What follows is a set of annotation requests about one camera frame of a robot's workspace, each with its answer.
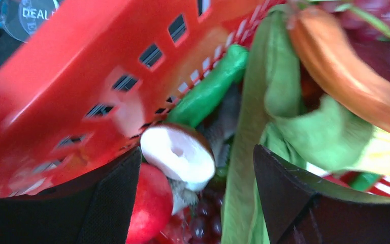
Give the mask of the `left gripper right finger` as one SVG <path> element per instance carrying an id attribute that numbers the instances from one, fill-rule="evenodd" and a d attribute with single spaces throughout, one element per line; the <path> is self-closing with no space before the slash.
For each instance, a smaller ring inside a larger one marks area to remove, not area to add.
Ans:
<path id="1" fill-rule="evenodd" d="M 340 186 L 262 145 L 253 164 L 270 243 L 390 243 L 390 198 Z"/>

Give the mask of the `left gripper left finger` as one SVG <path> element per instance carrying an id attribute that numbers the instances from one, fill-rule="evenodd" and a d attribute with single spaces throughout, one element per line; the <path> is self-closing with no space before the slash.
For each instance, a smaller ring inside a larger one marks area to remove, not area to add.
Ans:
<path id="1" fill-rule="evenodd" d="M 0 198 L 0 243 L 124 243 L 141 160 L 133 148 L 36 195 Z"/>

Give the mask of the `white brown mushroom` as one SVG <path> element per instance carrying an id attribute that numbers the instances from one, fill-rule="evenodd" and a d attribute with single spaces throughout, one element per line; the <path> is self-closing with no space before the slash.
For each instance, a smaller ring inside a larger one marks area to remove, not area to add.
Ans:
<path id="1" fill-rule="evenodd" d="M 216 171 L 213 151 L 194 128 L 174 123 L 156 124 L 140 137 L 146 161 L 168 178 L 182 181 L 194 192 L 203 190 Z"/>

